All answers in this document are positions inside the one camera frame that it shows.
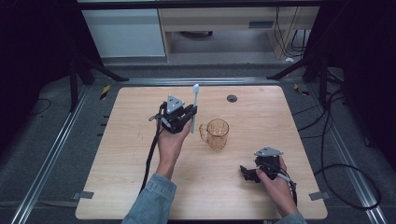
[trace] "person's right hand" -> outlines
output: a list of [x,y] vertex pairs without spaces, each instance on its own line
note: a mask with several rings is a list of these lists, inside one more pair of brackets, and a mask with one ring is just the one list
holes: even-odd
[[[280,167],[286,171],[286,164],[282,157],[279,157],[279,162]],[[272,201],[276,204],[277,211],[282,217],[299,212],[291,196],[289,183],[286,180],[278,176],[274,180],[271,180],[265,172],[260,169],[257,169],[256,173],[267,189]]]

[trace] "blue sleeve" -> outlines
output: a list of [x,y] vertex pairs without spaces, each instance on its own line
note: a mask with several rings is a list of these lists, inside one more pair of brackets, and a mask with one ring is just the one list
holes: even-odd
[[306,224],[306,221],[301,213],[295,213],[283,217],[276,224]]
[[168,178],[154,174],[137,196],[125,223],[167,223],[177,186]]

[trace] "mug handle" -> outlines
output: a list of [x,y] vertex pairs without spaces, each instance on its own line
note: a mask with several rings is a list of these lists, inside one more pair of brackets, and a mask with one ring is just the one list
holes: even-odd
[[207,124],[201,124],[199,126],[199,133],[201,135],[201,139],[207,141]]

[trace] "white stick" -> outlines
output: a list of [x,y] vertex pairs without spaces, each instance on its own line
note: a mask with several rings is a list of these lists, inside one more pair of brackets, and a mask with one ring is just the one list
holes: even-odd
[[[198,84],[195,84],[195,85],[192,87],[192,91],[193,91],[194,94],[195,94],[195,99],[194,99],[194,105],[193,105],[193,106],[197,106],[197,98],[198,98],[198,92],[199,92],[199,85],[198,85]],[[191,133],[194,133],[194,125],[195,125],[195,116],[192,117],[192,121],[191,121],[191,130],[190,130]]]

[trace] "gray floor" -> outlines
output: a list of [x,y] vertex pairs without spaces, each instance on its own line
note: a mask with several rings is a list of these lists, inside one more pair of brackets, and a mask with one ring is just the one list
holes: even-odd
[[[249,41],[243,43],[238,36],[243,36]],[[161,78],[168,77],[203,77],[207,79],[217,77],[240,80],[241,77],[249,77],[253,79],[248,80],[257,80],[257,85],[279,85],[285,92],[291,113],[295,114],[293,117],[297,128],[302,128],[320,115],[320,106],[318,106],[315,97],[318,85],[317,83],[308,85],[302,82],[303,68],[277,82],[266,80],[265,77],[276,74],[290,63],[276,60],[268,43],[262,41],[264,38],[265,35],[260,32],[246,34],[215,31],[211,37],[191,37],[178,34],[174,40],[178,43],[179,48],[174,48],[173,57],[169,63],[136,63],[130,66],[109,66],[108,68],[116,74],[130,77],[132,80],[146,81],[144,78],[161,80]],[[226,45],[221,45],[221,39],[227,40],[224,42],[229,48],[226,48]],[[27,223],[120,223],[119,220],[78,220],[74,215],[77,201],[71,199],[74,192],[82,191],[84,188],[100,144],[101,133],[105,130],[102,124],[106,123],[105,116],[111,113],[118,90],[125,86],[135,85],[133,82],[116,83],[98,72],[94,73],[96,80],[92,86],[79,85],[80,92],[87,90],[84,104],[73,128],[67,135],[59,156],[56,157],[47,182],[38,196],[37,200],[41,203],[38,203],[32,210]],[[310,95],[297,92],[293,88],[294,83],[299,85],[300,91],[309,91]],[[110,91],[105,100],[100,100],[102,89],[107,84],[111,84]],[[329,84],[330,92],[334,92],[338,88]],[[32,114],[43,112],[31,115],[26,119],[24,126],[10,145],[9,155],[1,159],[0,223],[9,223],[13,218],[18,205],[21,204],[35,181],[41,165],[56,142],[58,132],[69,116],[68,78],[62,78],[47,85],[40,93],[40,98],[47,100],[39,100]],[[323,125],[324,119],[300,132],[313,171],[320,168],[321,139],[312,136],[320,135]],[[364,135],[348,105],[343,104],[343,99],[332,104],[332,129],[326,133],[324,138],[325,164],[344,162],[345,155],[343,153],[345,151],[340,152],[340,145],[346,148],[346,152],[353,158],[356,166],[375,181],[383,196],[379,211],[385,217],[378,221],[371,220],[368,216],[370,212],[352,208],[331,194],[332,197],[325,200],[329,212],[328,217],[323,220],[308,220],[308,223],[384,223],[384,220],[388,223],[396,223],[395,171],[389,167],[378,149],[364,145]],[[339,168],[330,170],[326,174],[332,187],[341,196],[353,203],[361,203],[359,188],[354,187],[353,181],[350,180],[352,174]],[[329,191],[321,175],[317,176],[317,181],[321,191]],[[49,206],[45,202],[57,204]],[[216,223],[233,222],[228,220]],[[262,223],[262,221],[251,220],[238,223]]]

